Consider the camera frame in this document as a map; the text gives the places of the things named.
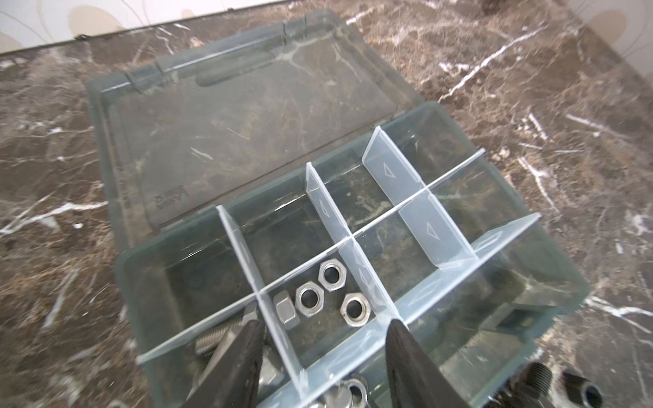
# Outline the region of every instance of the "brown marble surface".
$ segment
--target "brown marble surface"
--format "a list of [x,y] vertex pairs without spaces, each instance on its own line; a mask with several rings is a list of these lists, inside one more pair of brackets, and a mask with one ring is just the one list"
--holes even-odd
[[[0,406],[145,407],[84,83],[331,8],[441,101],[592,293],[537,357],[653,399],[653,89],[553,0],[318,1],[0,57]],[[560,385],[559,407],[571,406]]]

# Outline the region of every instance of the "bolt thread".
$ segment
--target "bolt thread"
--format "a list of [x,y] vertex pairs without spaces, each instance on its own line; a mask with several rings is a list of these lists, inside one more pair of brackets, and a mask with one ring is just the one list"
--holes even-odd
[[542,395],[549,393],[553,373],[542,363],[533,363],[526,374],[526,385],[536,389]]
[[218,343],[220,343],[220,340],[225,336],[227,330],[229,330],[231,326],[240,324],[242,320],[242,316],[232,316],[215,328],[209,330],[207,333],[198,337],[197,340],[195,340],[195,354],[203,356],[213,351]]

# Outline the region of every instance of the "metal nut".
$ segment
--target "metal nut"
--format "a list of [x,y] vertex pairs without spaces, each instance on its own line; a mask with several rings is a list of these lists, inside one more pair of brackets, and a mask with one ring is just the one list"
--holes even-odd
[[[333,268],[337,271],[338,273],[338,280],[335,282],[329,282],[327,281],[327,278],[325,276],[325,272],[327,269]],[[345,286],[345,280],[347,279],[347,268],[342,264],[337,259],[329,259],[320,264],[320,273],[317,276],[317,281],[322,284],[322,286],[325,287],[326,290],[329,292],[333,292],[334,290],[338,290]]]
[[353,397],[349,387],[340,382],[322,394],[322,401],[328,408],[351,408]]
[[[355,316],[350,316],[347,309],[349,309],[349,304],[354,302],[360,305],[360,313]],[[347,293],[345,300],[342,302],[342,306],[340,306],[340,314],[349,327],[361,327],[365,325],[370,320],[371,312],[372,308],[370,307],[370,303],[363,293],[360,292]]]
[[[317,297],[317,301],[315,305],[307,306],[304,305],[304,302],[302,301],[302,297],[310,292],[315,293]],[[322,289],[318,284],[316,284],[313,281],[306,282],[305,284],[297,288],[297,290],[295,291],[295,307],[306,317],[315,316],[322,310],[324,305],[325,305],[324,289]]]
[[272,301],[284,329],[290,330],[299,324],[299,316],[293,305],[293,300],[290,299],[290,295],[286,290],[274,295]]
[[366,408],[367,405],[367,384],[362,378],[350,378],[344,381],[345,386],[351,391],[351,408]]

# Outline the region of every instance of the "black threaded fitting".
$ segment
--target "black threaded fitting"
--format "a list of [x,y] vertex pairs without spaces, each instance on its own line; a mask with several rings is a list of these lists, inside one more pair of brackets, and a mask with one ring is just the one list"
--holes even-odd
[[583,408],[601,408],[603,393],[601,389],[587,378],[571,373],[563,373],[567,397]]
[[525,383],[529,387],[540,392],[540,394],[547,395],[549,393],[552,378],[553,373],[548,367],[542,363],[533,363],[528,368]]

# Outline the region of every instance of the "white wall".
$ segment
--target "white wall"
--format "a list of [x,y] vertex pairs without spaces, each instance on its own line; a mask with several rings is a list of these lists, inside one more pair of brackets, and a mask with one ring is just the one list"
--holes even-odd
[[567,0],[639,74],[653,83],[653,0]]
[[0,53],[275,0],[0,0]]

